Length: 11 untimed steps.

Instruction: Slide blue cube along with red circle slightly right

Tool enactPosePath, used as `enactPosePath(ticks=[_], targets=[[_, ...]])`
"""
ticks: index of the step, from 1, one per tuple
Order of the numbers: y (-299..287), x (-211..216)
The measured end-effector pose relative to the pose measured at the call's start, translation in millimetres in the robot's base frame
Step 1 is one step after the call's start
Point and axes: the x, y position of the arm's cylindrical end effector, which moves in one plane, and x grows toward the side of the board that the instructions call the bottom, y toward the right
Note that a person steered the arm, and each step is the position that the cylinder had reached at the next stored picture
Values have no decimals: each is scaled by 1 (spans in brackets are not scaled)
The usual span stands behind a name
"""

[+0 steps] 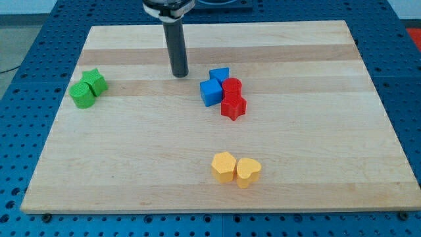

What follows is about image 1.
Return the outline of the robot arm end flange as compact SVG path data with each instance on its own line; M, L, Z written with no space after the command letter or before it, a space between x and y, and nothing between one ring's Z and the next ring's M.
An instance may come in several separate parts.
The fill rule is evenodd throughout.
M165 23L184 17L195 6L195 0L143 0L144 11Z

